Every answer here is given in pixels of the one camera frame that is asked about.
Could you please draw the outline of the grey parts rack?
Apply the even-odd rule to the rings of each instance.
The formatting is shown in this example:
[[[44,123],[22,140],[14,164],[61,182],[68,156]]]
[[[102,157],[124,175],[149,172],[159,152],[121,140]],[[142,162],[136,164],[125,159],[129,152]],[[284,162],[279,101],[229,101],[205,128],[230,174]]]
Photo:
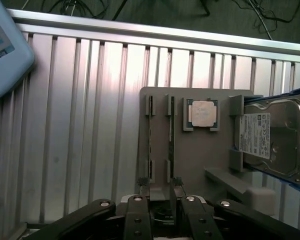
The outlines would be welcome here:
[[[136,178],[149,178],[151,201],[171,201],[173,179],[182,179],[188,195],[217,201],[234,198],[272,216],[273,190],[241,179],[250,170],[239,151],[239,118],[250,90],[143,87],[139,93]],[[218,100],[218,127],[186,126],[186,99]]]

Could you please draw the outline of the grey teach pendant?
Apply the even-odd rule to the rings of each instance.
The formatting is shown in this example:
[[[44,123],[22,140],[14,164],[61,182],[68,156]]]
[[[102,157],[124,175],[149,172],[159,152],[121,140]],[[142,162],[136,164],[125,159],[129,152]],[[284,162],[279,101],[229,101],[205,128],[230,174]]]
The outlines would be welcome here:
[[[33,50],[0,0],[0,98],[16,87],[34,62]]]

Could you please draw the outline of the silver CPU chip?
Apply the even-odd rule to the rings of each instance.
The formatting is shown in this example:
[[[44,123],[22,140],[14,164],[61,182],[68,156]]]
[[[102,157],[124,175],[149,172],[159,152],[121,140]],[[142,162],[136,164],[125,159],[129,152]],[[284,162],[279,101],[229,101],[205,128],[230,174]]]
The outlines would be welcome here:
[[[186,127],[187,128],[217,128],[218,100],[186,99]]]

